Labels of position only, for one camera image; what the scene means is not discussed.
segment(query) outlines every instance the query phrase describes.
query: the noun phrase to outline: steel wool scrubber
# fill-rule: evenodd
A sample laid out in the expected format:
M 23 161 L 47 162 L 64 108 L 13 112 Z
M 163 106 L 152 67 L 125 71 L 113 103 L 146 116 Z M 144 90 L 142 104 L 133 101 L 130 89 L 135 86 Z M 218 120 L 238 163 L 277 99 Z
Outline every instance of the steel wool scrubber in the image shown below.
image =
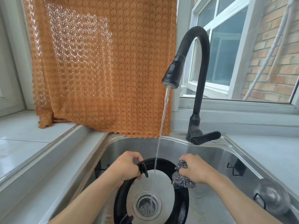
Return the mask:
M 181 159 L 178 161 L 175 167 L 176 171 L 172 175 L 173 185 L 175 187 L 194 188 L 196 186 L 195 182 L 191 181 L 188 177 L 180 175 L 178 172 L 180 168 L 188 168 L 186 161 Z

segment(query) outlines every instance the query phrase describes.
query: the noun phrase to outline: hand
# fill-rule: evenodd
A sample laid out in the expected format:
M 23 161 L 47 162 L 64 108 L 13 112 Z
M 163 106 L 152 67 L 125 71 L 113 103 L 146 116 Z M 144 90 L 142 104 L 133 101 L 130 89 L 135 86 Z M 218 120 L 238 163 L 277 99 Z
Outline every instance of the hand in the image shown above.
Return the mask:
M 209 184 L 211 178 L 219 175 L 219 172 L 205 162 L 199 155 L 186 154 L 180 159 L 186 161 L 188 168 L 181 168 L 180 175 L 190 178 L 195 183 Z
M 141 179 L 139 168 L 133 163 L 133 159 L 137 159 L 138 162 L 143 161 L 139 152 L 126 151 L 107 169 L 107 172 L 118 179 L 118 187 L 120 187 L 125 180 L 135 177 Z

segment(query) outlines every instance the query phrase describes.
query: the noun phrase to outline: forearm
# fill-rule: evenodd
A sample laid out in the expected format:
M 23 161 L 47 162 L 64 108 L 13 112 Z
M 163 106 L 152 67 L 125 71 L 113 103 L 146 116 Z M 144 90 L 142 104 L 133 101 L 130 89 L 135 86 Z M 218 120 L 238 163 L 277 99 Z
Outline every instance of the forearm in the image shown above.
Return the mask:
M 217 174 L 209 185 L 225 204 L 237 224 L 282 224 L 241 192 L 226 176 Z
M 118 179 L 105 171 L 49 224 L 91 224 L 117 185 Z

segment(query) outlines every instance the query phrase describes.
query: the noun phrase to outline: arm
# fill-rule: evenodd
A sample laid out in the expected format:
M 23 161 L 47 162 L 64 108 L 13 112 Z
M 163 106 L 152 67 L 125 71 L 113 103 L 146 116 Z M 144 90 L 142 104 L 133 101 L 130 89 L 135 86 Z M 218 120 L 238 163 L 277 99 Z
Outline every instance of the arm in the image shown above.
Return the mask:
M 208 184 L 218 194 L 237 224 L 282 224 L 198 155 L 182 155 L 180 159 L 187 162 L 188 168 L 181 168 L 179 173 L 196 183 Z
M 127 151 L 118 157 L 97 180 L 48 223 L 91 224 L 114 189 L 120 187 L 124 180 L 137 176 L 138 179 L 141 178 L 138 166 L 133 164 L 133 159 L 139 162 L 143 160 L 138 152 Z

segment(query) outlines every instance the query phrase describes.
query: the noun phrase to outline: sink drain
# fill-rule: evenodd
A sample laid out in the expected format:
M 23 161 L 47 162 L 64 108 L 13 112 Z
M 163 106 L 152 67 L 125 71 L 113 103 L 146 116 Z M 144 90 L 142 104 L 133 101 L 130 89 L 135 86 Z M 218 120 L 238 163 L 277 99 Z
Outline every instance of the sink drain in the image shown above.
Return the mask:
M 150 199 L 151 193 L 149 191 L 142 191 L 135 196 L 133 201 L 134 213 L 144 221 L 154 220 L 162 210 L 161 199 L 156 193 L 153 194 L 152 205 Z

